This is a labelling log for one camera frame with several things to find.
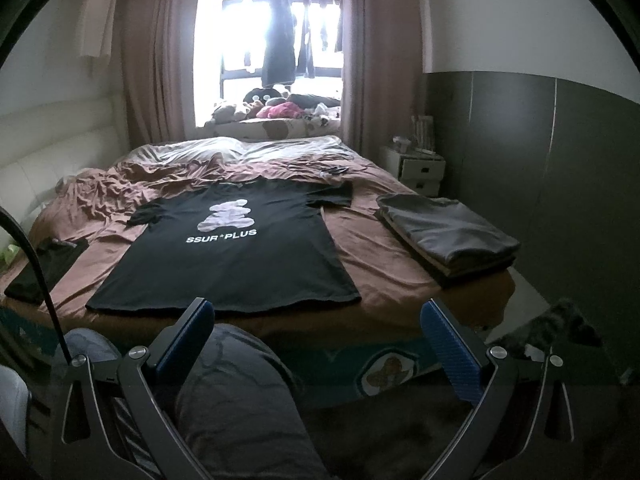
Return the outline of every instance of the drawer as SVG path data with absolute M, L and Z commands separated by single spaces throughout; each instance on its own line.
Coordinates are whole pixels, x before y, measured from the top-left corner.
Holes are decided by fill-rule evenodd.
M 409 189 L 423 196 L 437 197 L 440 191 L 439 180 L 405 180 L 400 181 Z
M 406 158 L 402 162 L 401 178 L 411 180 L 437 180 L 444 176 L 444 160 L 420 160 Z

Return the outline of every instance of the pink curtain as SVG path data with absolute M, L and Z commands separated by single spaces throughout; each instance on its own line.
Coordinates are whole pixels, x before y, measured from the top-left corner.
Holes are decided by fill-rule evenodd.
M 124 0 L 123 72 L 132 146 L 185 140 L 180 0 Z
M 378 160 L 393 136 L 409 137 L 422 73 L 420 0 L 344 0 L 342 135 Z

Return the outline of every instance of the white bear graphic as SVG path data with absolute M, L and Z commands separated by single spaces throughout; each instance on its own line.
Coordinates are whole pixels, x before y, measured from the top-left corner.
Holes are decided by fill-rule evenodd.
M 213 214 L 198 224 L 198 231 L 208 233 L 219 227 L 233 226 L 241 228 L 253 225 L 254 219 L 244 216 L 251 210 L 248 207 L 242 207 L 243 205 L 246 205 L 244 198 L 212 205 L 209 211 L 213 211 Z

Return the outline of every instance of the white nightstand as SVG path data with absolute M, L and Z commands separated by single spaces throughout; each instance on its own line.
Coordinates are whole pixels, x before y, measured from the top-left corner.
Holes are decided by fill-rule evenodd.
M 424 196 L 438 196 L 440 181 L 444 176 L 445 161 L 439 155 L 427 155 L 409 150 L 398 153 L 383 146 L 380 151 L 380 167 L 400 182 Z

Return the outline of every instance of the black t-shirt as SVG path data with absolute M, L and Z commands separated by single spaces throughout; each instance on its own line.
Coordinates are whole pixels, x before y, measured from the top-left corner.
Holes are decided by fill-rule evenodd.
M 350 203 L 349 182 L 263 177 L 153 200 L 129 219 L 148 226 L 87 306 L 183 310 L 202 297 L 219 311 L 252 313 L 357 300 L 319 210 Z

